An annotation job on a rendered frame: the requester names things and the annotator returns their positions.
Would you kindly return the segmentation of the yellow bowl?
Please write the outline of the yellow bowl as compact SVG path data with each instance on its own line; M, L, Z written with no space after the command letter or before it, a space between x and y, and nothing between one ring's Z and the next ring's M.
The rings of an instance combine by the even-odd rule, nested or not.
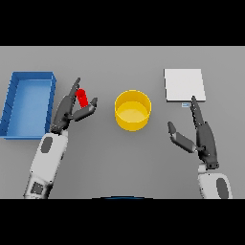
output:
M150 114L151 101L139 90L126 90L115 100L115 121L124 130L141 130L147 125Z

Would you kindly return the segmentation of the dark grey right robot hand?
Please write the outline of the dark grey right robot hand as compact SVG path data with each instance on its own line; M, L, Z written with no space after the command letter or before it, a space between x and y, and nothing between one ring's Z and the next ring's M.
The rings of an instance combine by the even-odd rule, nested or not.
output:
M179 133L172 122L167 123L171 141L188 153L196 152L206 169L219 168L215 139L210 125L203 120L200 106L195 96L191 97L190 111L196 131L196 142Z

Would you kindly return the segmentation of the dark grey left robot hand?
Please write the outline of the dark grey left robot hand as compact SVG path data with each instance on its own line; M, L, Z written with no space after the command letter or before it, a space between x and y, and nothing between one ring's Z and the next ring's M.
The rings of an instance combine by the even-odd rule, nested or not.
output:
M60 135L63 130L66 130L69 127L70 121L79 122L86 117L93 115L96 111L98 103L97 98L93 98L90 103L76 112L73 111L77 96L76 92L79 89L79 82L80 78L77 78L70 93L66 95L58 105L56 115L51 125L52 133Z

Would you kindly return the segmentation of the blue tray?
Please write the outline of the blue tray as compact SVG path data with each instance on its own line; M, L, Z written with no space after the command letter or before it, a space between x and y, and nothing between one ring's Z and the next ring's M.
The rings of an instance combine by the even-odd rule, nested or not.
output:
M0 118L0 138L40 140L50 131L55 92L53 72L12 72Z

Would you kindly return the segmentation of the red beaker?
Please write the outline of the red beaker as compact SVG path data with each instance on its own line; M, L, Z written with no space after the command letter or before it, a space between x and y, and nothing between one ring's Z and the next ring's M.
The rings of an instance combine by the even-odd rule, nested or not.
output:
M79 88L76 92L76 96L77 96L78 103L81 108L88 105L88 99L86 97L86 91L84 89Z

